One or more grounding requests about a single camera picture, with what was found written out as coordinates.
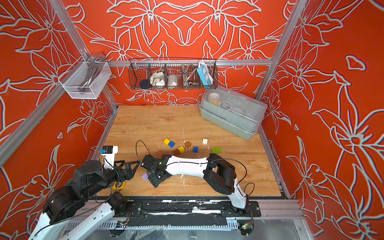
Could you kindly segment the lilac lego brick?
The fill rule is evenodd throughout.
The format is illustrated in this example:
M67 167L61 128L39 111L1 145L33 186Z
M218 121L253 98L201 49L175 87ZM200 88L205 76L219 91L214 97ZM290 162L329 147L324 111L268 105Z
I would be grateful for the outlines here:
M146 181L148 178L149 178L149 175L148 175L147 173L144 173L144 174L142 175L142 179L143 179L144 181Z

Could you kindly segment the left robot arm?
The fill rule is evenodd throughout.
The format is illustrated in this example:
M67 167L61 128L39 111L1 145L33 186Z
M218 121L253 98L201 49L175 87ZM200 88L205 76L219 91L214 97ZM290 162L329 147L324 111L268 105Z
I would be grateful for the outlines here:
M100 225L113 217L124 217L125 219L113 227L113 237L119 236L129 224L134 215L134 207L117 190L89 210L91 213L79 225L68 233L65 232L67 224L71 219L78 217L79 209L85 206L86 202L98 192L117 183L131 180L140 161L110 164L104 169L99 161L88 161L75 169L74 176L65 186L50 194L43 207L39 221L30 235L31 240L85 240Z

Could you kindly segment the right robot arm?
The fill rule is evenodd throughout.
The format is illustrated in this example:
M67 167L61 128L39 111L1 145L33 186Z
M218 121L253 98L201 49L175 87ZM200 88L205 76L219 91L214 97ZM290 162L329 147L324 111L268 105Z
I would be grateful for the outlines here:
M213 153L201 159L146 155L141 167L150 172L149 180L155 188L174 175L198 177L204 179L214 191L226 195L234 208L244 210L249 204L249 196L242 190L236 168L229 161Z

